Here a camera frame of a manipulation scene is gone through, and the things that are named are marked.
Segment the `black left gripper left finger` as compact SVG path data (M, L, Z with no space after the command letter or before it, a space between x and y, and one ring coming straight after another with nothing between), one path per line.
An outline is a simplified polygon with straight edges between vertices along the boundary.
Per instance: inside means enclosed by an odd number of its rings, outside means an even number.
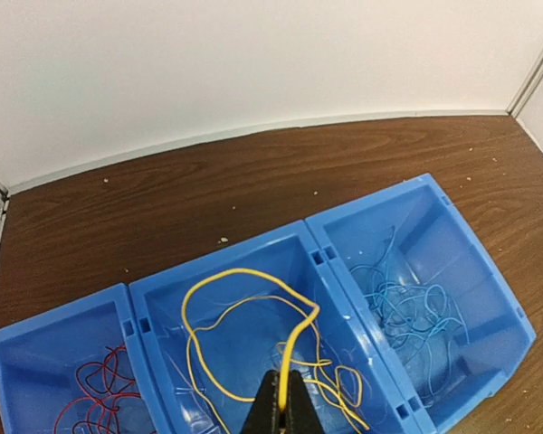
M274 370L269 370L263 376L243 423L241 434L278 434L280 432L279 377L280 374Z

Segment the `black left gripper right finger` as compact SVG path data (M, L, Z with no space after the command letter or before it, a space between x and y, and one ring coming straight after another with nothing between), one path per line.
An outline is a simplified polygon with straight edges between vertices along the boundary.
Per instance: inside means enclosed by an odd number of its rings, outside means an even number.
M288 400L284 414L285 432L290 434L323 434L319 417L299 371L290 371Z

